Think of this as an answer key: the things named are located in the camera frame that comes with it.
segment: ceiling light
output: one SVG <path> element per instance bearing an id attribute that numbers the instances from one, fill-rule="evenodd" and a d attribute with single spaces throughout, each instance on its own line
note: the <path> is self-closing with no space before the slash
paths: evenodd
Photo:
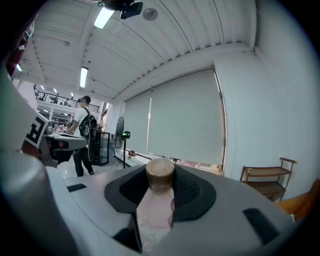
<path id="1" fill-rule="evenodd" d="M 102 8 L 98 17 L 96 18 L 94 22 L 94 26 L 103 29 L 105 25 L 107 24 L 108 20 L 111 18 L 112 14 L 114 14 L 115 11 L 108 10 L 106 8 Z"/>
<path id="2" fill-rule="evenodd" d="M 80 75 L 80 87 L 82 87 L 82 88 L 86 87 L 87 74 L 88 74 L 88 68 L 82 67 L 81 68 L 81 75 Z"/>
<path id="3" fill-rule="evenodd" d="M 16 68 L 17 68 L 20 72 L 22 72 L 22 68 L 20 67 L 19 64 L 16 65 Z"/>

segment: railing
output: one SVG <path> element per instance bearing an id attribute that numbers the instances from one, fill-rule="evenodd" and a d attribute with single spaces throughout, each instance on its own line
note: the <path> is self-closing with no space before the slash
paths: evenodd
<path id="1" fill-rule="evenodd" d="M 54 103 L 61 106 L 71 107 L 71 108 L 81 108 L 80 102 L 77 100 L 61 97 L 59 95 L 54 95 L 50 93 L 45 93 L 34 89 L 35 98 L 39 101 Z M 99 106 L 89 104 L 89 110 L 94 113 L 99 113 Z"/>

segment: wooden cap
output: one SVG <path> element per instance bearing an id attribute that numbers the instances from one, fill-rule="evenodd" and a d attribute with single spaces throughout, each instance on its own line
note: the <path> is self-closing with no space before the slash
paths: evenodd
<path id="1" fill-rule="evenodd" d="M 175 165 L 168 159 L 153 159 L 146 165 L 146 177 L 154 192 L 166 192 L 171 189 L 174 180 Z"/>

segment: ceiling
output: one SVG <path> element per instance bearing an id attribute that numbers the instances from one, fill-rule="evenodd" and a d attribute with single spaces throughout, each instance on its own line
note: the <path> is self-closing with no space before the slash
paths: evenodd
<path id="1" fill-rule="evenodd" d="M 23 72 L 16 70 L 14 77 L 47 89 L 91 92 L 112 103 L 174 59 L 224 44 L 252 44 L 254 0 L 142 2 L 142 11 L 157 10 L 156 20 L 147 21 L 142 14 L 123 20 L 117 11 L 99 29 L 93 26 L 101 10 L 97 3 L 49 0 L 20 61 Z M 85 89 L 79 88 L 82 66 L 88 68 Z"/>

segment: window blind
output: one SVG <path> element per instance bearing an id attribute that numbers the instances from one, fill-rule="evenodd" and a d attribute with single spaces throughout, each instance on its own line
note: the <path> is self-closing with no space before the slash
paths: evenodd
<path id="1" fill-rule="evenodd" d="M 220 165 L 223 149 L 220 92 L 212 69 L 177 78 L 153 89 L 149 152 Z"/>
<path id="2" fill-rule="evenodd" d="M 135 152 L 147 153 L 147 134 L 151 90 L 125 102 L 124 130 L 131 132 L 126 147 Z"/>

